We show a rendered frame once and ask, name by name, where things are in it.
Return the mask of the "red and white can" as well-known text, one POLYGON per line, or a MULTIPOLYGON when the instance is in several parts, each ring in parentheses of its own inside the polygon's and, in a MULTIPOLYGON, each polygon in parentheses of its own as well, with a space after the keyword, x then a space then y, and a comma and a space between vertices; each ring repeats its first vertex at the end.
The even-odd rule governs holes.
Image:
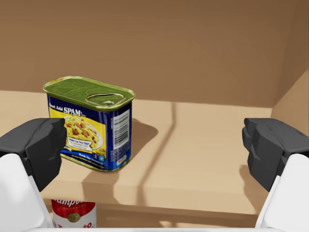
POLYGON ((96 228, 97 204, 51 200, 55 228, 96 228))

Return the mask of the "green and blue rectangular can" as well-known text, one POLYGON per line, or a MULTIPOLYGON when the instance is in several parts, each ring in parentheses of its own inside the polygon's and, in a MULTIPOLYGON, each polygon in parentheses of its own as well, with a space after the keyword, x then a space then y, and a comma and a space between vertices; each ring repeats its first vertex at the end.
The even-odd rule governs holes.
POLYGON ((130 161, 132 90, 79 76, 47 82, 43 90, 49 116, 65 119, 62 157, 102 172, 130 161))

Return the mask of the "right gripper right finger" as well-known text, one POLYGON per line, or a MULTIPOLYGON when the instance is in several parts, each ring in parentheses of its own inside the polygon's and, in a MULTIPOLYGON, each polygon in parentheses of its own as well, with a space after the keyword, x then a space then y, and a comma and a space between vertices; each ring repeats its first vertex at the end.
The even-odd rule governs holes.
POLYGON ((272 118, 245 118, 251 176, 268 191, 256 228, 309 229, 309 137, 272 118))

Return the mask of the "pale wooden shelf unit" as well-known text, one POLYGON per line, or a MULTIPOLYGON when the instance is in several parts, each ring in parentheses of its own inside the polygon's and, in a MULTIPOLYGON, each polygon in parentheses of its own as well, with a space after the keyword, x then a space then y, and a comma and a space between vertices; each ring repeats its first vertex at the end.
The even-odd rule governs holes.
POLYGON ((0 136, 48 116, 43 85, 133 90, 132 161, 63 160, 43 192, 94 200, 99 227, 253 227, 267 192, 241 130, 309 132, 309 0, 0 0, 0 136))

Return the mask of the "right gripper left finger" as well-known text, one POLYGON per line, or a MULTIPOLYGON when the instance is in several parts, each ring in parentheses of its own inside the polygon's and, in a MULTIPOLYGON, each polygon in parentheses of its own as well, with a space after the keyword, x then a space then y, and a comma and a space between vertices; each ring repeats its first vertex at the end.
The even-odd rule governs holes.
POLYGON ((59 174, 64 124, 33 119, 0 137, 0 229, 53 228, 40 192, 59 174))

